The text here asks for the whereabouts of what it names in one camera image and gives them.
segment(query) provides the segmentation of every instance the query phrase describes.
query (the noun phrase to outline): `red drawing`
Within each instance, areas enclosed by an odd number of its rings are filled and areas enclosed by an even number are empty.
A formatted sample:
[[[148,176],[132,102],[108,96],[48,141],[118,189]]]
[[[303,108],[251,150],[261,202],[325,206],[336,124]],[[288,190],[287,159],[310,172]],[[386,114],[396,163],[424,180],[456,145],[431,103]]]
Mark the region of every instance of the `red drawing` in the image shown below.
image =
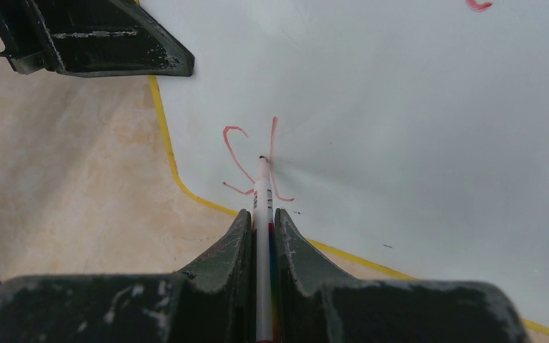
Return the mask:
[[[468,5],[468,7],[470,7],[470,9],[472,9],[475,12],[486,11],[488,8],[491,7],[491,5],[493,5],[490,2],[484,2],[482,4],[479,4],[477,0],[466,0],[466,4]]]
[[[272,117],[272,129],[270,130],[270,179],[272,179],[272,188],[274,188],[274,195],[282,202],[292,202],[294,198],[284,198],[279,195],[279,189],[277,188],[277,179],[275,178],[275,134],[277,133],[277,124],[279,118]]]
[[[270,156],[269,156],[270,177],[271,177],[271,180],[272,180],[272,188],[274,189],[274,195],[279,200],[281,200],[282,202],[292,202],[292,201],[294,201],[295,198],[284,198],[284,197],[281,197],[279,195],[279,189],[277,187],[277,179],[275,177],[275,161],[274,161],[274,159],[275,159],[275,134],[277,133],[277,124],[278,123],[279,123],[279,119],[277,117],[273,117],[272,118],[272,129],[270,130]],[[249,173],[247,173],[245,168],[243,168],[243,166],[241,165],[241,163],[237,159],[237,156],[234,154],[234,151],[232,150],[232,147],[230,146],[230,142],[228,140],[228,132],[230,130],[241,131],[247,138],[249,138],[249,135],[245,132],[245,130],[241,129],[238,126],[226,126],[224,128],[224,131],[222,132],[222,134],[224,135],[224,143],[226,144],[226,147],[228,148],[228,152],[230,152],[230,156],[232,156],[232,160],[239,167],[239,169],[241,169],[241,172],[243,172],[243,174],[245,174],[245,176],[253,184],[254,179],[249,175]],[[230,189],[233,189],[235,192],[238,192],[240,194],[250,195],[250,194],[253,193],[253,188],[251,188],[251,189],[244,192],[244,191],[238,189],[237,187],[234,187],[230,184],[227,184],[226,182],[222,182],[222,184],[225,185],[226,187],[229,187]]]

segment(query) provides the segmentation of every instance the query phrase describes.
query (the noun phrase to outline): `tile floor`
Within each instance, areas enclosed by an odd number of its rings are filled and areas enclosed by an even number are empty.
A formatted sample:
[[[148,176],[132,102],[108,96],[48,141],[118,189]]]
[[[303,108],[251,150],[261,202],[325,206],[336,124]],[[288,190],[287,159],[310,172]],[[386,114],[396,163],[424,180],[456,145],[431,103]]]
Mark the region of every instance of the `tile floor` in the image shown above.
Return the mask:
[[[231,222],[174,182],[146,77],[21,76],[0,58],[1,280],[170,272]],[[386,277],[325,254],[357,277]]]

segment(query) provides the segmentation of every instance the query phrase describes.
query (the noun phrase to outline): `marker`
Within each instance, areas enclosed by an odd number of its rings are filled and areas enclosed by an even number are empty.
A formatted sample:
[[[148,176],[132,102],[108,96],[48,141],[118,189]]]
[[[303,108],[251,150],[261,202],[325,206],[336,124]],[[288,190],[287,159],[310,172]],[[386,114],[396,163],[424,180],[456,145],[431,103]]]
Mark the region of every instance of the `marker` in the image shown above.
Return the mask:
[[[270,280],[269,228],[273,227],[270,165],[259,157],[254,184],[253,229],[256,231],[256,342],[272,343],[272,293]]]

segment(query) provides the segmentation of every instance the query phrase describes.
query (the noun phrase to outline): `yellow border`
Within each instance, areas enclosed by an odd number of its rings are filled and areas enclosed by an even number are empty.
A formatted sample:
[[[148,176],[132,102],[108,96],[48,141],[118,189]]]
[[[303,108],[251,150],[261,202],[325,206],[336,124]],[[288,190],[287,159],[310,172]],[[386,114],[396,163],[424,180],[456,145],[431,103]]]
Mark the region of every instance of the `yellow border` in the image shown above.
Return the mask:
[[[176,180],[176,183],[178,184],[178,187],[180,187],[180,189],[187,196],[189,196],[191,199],[195,200],[199,204],[203,204],[207,207],[211,207],[218,211],[222,211],[226,214],[230,214],[231,216],[236,216],[237,211],[233,209],[228,209],[222,205],[215,204],[214,202],[211,202],[209,200],[205,200],[203,198],[197,197],[192,192],[190,192],[190,190],[188,190],[188,188],[186,188],[186,186],[182,183],[182,180],[178,175],[178,168],[176,165],[176,159],[174,157],[172,140],[169,138],[169,130],[167,129],[167,120],[165,119],[165,111],[163,110],[163,103],[161,102],[161,93],[159,92],[159,85],[157,84],[157,78],[155,76],[148,76],[148,77],[149,77],[150,89],[152,91],[152,98],[154,100],[154,106],[157,110],[157,116],[159,117],[159,125],[161,127],[161,133],[163,134],[163,140],[165,140],[165,150],[167,151],[167,157],[169,158],[169,166],[172,169],[172,174],[174,176],[174,180]],[[355,256],[353,254],[343,252],[342,250],[336,249],[334,247],[330,247],[326,244],[314,241],[312,239],[308,239],[308,240],[312,245],[314,245],[315,247],[321,250],[325,250],[326,252],[331,252],[332,254],[336,254],[339,257],[348,259],[357,264],[361,264],[362,266],[365,266],[367,268],[375,269],[391,277],[395,277],[397,279],[405,279],[405,280],[415,279],[410,275],[403,274],[402,272],[397,272],[396,270],[388,267],[384,267],[381,264],[367,261],[366,259],[362,259],[361,257]],[[532,322],[527,319],[523,319],[523,323],[525,323],[525,326],[527,326],[528,328],[549,336],[549,327],[545,327],[544,325],[538,324],[536,322]]]

